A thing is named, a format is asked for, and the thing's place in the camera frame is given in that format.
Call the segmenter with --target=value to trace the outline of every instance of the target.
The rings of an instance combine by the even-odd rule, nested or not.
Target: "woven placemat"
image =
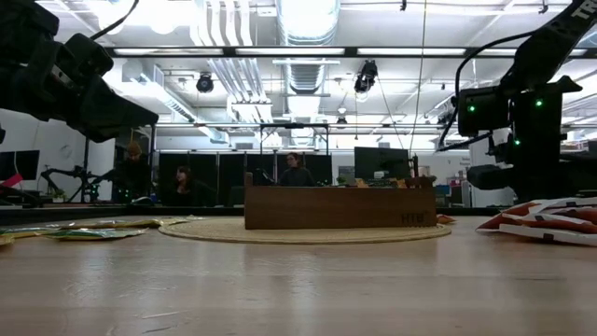
[[[365,244],[406,242],[450,234],[450,228],[376,228],[333,230],[245,230],[240,217],[213,218],[160,227],[176,237],[253,244]]]

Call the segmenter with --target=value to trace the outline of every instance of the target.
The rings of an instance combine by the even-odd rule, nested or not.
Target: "camera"
[[[201,73],[197,81],[197,91],[201,93],[209,93],[214,89],[214,82],[212,81],[211,73]]]
[[[366,93],[375,84],[375,77],[377,76],[377,65],[373,60],[365,61],[365,65],[361,68],[361,71],[356,78],[354,83],[354,90],[356,93]]]

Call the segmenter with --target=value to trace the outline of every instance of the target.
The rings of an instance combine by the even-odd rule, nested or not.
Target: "crumpled wrapper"
[[[172,217],[172,218],[151,218],[140,220],[122,220],[109,219],[99,221],[81,221],[72,222],[69,224],[50,224],[50,228],[55,229],[118,229],[118,228],[158,228],[165,225],[173,225],[179,223],[186,223],[192,220],[201,220],[202,217]]]
[[[11,236],[0,236],[0,246],[10,245],[15,242],[15,239]]]
[[[536,200],[492,217],[478,231],[499,231],[501,224],[597,234],[597,198]]]
[[[17,228],[17,229],[0,229],[0,237],[12,237],[15,239],[34,237],[46,233],[56,231],[56,229],[49,228]]]
[[[143,234],[147,229],[77,229],[77,230],[59,230],[44,234],[44,237],[71,240],[104,240],[119,239]]]
[[[455,222],[456,219],[446,216],[446,215],[437,215],[437,224],[452,224]]]

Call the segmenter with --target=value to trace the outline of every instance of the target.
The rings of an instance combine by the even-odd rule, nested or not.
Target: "computer monitor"
[[[354,177],[370,179],[375,172],[387,172],[386,178],[410,177],[409,151],[406,149],[355,147]]]
[[[39,150],[23,150],[0,153],[0,181],[7,180],[17,173],[15,155],[17,155],[17,169],[23,180],[37,180]]]

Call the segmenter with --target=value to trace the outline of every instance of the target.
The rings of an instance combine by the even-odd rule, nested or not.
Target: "person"
[[[302,160],[297,153],[286,155],[286,169],[280,177],[280,185],[285,187],[315,187],[311,172],[302,166]]]
[[[188,166],[176,170],[175,189],[171,197],[165,200],[171,206],[214,206],[215,190],[193,178]]]
[[[149,164],[142,159],[143,151],[136,141],[129,143],[127,153],[129,157],[117,167],[121,182],[131,191],[133,198],[146,196],[151,183]]]

